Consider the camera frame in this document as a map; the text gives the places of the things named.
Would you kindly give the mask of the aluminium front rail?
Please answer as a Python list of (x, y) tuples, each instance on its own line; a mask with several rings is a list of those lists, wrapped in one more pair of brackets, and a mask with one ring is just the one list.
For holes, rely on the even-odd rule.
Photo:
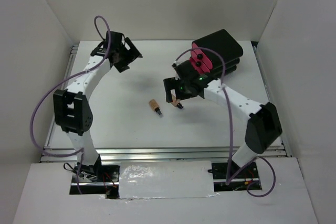
[[(217, 160), (228, 158), (228, 147), (175, 147), (175, 148), (100, 148), (97, 150), (103, 163), (117, 163), (121, 161), (149, 162), (149, 161), (183, 161), (190, 159)], [(271, 146), (263, 154), (264, 157), (286, 157), (285, 148)], [(42, 155), (40, 162), (75, 162), (77, 158), (50, 157)]]

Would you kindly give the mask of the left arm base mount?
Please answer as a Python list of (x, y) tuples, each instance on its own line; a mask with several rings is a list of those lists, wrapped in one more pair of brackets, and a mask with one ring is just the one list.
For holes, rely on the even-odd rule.
[(119, 198), (119, 165), (102, 167), (100, 175), (91, 175), (81, 171), (77, 178), (77, 166), (72, 167), (68, 162), (63, 169), (72, 173), (70, 195), (104, 195), (106, 199)]

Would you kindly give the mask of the aluminium left rail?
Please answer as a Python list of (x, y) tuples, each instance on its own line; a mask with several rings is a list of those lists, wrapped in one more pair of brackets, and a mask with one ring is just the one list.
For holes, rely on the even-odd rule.
[[(70, 50), (69, 59), (68, 59), (68, 63), (66, 66), (63, 79), (66, 79), (71, 75), (71, 72), (74, 66), (74, 61), (76, 58), (76, 54), (78, 51), (78, 47), (79, 45), (73, 45)], [(49, 127), (49, 131), (47, 134), (47, 138), (45, 141), (44, 149), (56, 148), (57, 142), (59, 141), (61, 136), (62, 136), (61, 128), (56, 124), (55, 117), (53, 116), (51, 120), (51, 125)]]

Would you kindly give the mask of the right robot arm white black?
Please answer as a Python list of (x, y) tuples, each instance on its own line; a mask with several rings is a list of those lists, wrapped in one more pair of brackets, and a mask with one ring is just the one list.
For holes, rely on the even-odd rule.
[[(176, 77), (163, 80), (166, 101), (173, 98), (186, 100), (201, 97), (219, 106), (226, 107), (229, 114), (229, 158), (227, 181), (241, 177), (247, 165), (264, 151), (282, 134), (282, 127), (274, 104), (251, 100), (226, 86), (220, 77), (211, 72), (199, 73), (194, 66), (185, 61), (173, 63)], [(233, 117), (241, 120), (246, 127), (243, 144), (233, 150)]]

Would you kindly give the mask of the beige foundation tube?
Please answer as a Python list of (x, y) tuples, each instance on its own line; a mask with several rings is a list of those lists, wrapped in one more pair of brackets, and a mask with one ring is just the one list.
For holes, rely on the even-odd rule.
[(172, 102), (171, 104), (178, 108), (178, 109), (184, 109), (184, 107), (182, 106), (182, 104), (180, 103), (180, 100), (176, 98), (176, 96), (172, 95)]

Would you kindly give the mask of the black drawer organizer case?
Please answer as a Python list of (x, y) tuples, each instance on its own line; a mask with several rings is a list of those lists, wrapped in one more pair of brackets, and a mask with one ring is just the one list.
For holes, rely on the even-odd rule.
[(243, 49), (240, 44), (224, 29), (206, 35), (192, 42), (192, 48), (202, 49), (213, 63), (210, 72), (220, 78), (225, 64), (225, 74), (237, 69)]

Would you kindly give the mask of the beige foundation bottle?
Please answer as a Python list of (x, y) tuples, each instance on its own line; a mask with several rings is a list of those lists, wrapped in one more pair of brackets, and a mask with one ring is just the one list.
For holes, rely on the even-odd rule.
[(162, 116), (160, 106), (158, 105), (155, 99), (149, 101), (149, 106), (158, 116)]

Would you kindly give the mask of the white glossy cover plate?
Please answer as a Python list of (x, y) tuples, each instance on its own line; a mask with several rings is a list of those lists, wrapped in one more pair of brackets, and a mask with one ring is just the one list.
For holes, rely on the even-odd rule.
[(121, 199), (206, 198), (215, 195), (210, 161), (122, 163)]

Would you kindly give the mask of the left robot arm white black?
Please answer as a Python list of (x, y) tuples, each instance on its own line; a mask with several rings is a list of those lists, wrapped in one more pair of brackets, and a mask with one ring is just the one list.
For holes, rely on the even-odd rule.
[(57, 89), (53, 93), (55, 123), (70, 138), (77, 151), (78, 169), (90, 181), (98, 181), (103, 175), (103, 168), (90, 133), (93, 114), (89, 99), (111, 68), (124, 72), (141, 56), (124, 34), (107, 32), (105, 39), (91, 52), (84, 73), (65, 89)]

